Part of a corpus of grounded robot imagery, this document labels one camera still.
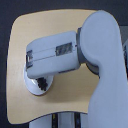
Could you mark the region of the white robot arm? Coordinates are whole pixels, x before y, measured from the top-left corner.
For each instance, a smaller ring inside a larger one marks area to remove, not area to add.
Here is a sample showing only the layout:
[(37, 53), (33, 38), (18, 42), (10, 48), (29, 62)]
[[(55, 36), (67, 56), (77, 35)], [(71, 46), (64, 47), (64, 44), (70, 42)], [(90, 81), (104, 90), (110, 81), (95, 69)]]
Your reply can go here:
[(38, 38), (26, 47), (30, 79), (76, 70), (86, 63), (99, 75), (88, 108), (89, 128), (128, 128), (128, 82), (120, 29), (106, 11), (87, 17), (78, 31)]

